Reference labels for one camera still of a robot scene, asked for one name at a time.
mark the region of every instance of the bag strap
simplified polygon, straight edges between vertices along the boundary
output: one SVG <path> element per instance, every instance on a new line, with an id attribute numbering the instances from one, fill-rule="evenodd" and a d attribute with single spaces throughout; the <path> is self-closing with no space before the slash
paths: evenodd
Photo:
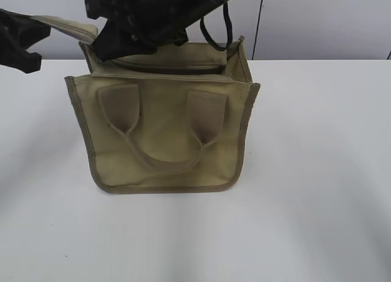
<path id="1" fill-rule="evenodd" d="M 98 37 L 98 28 L 91 24 L 82 24 L 48 15 L 36 15 L 31 18 L 88 44 Z"/>
<path id="2" fill-rule="evenodd" d="M 149 156 L 137 144 L 134 131 L 139 124 L 141 104 L 139 86 L 136 84 L 115 85 L 98 91 L 100 106 L 112 128 L 125 140 L 149 168 L 165 174 L 176 174 L 189 170 L 202 158 L 222 132 L 227 97 L 222 94 L 190 90 L 187 113 L 192 134 L 198 141 L 197 154 L 186 161 L 167 162 Z"/>
<path id="3" fill-rule="evenodd" d="M 201 22 L 200 22 L 201 32 L 202 32 L 202 35 L 205 37 L 205 40 L 214 49 L 216 49 L 218 51 L 225 51 L 225 50 L 227 50 L 230 47 L 230 45 L 232 44 L 232 41 L 233 41 L 232 21 L 231 21 L 230 13 L 229 13 L 229 10 L 228 10 L 228 3 L 224 3 L 224 5 L 223 5 L 223 13 L 224 13 L 225 26 L 227 28 L 227 44 L 226 44 L 225 47 L 222 47 L 222 46 L 218 45 L 212 39 L 211 35 L 209 34 L 208 30 L 206 29 L 204 18 L 202 18 Z"/>

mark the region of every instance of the white wall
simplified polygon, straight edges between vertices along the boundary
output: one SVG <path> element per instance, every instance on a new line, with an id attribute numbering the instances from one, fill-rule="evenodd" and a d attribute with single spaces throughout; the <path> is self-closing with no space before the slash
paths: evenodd
<path id="1" fill-rule="evenodd" d="M 257 59 L 386 59 L 391 0 L 265 0 Z"/>
<path id="2" fill-rule="evenodd" d="M 255 28 L 257 26 L 258 7 L 260 0 L 233 0 L 230 2 L 230 12 L 234 25 L 235 38 L 244 35 L 247 38 L 247 52 L 252 52 Z M 89 20 L 86 17 L 84 0 L 0 0 L 0 8 L 31 15 L 56 15 L 62 18 L 77 20 L 83 23 L 95 23 L 102 27 L 105 20 Z M 217 9 L 206 19 L 206 26 L 216 41 L 227 40 L 222 9 Z M 199 23 L 189 28 L 192 41 L 205 41 Z M 53 31 L 50 38 L 33 46 L 31 51 L 37 51 L 48 59 L 82 58 L 77 42 Z"/>

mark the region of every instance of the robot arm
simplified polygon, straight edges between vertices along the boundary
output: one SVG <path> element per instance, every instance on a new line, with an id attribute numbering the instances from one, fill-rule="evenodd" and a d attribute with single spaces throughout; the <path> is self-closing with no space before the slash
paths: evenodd
<path id="1" fill-rule="evenodd" d="M 229 0 L 86 0 L 87 16 L 107 18 L 91 47 L 106 61 L 134 54 L 153 54 L 166 44 L 180 46 L 188 41 L 186 28 L 201 20 L 206 40 L 217 50 L 232 42 Z M 224 6 L 228 43 L 219 46 L 208 34 L 203 17 Z M 50 27 L 29 16 L 0 10 L 0 64 L 25 73 L 38 71 L 41 56 L 26 50 L 50 35 Z"/>

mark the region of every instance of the khaki canvas bag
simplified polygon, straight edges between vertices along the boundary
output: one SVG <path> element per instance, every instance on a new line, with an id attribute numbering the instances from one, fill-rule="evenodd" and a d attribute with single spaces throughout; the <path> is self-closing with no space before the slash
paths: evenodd
<path id="1" fill-rule="evenodd" d="M 35 19 L 82 41 L 90 74 L 65 80 L 101 189 L 217 192 L 236 183 L 260 88 L 243 38 L 225 52 L 187 43 L 102 63 L 89 46 L 93 26 Z"/>

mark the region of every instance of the white table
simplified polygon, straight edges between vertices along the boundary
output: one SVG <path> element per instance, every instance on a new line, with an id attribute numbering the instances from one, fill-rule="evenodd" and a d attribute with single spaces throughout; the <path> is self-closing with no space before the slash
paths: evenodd
<path id="1" fill-rule="evenodd" d="M 251 62 L 239 183 L 109 195 L 63 77 L 0 68 L 0 281 L 391 281 L 391 62 Z"/>

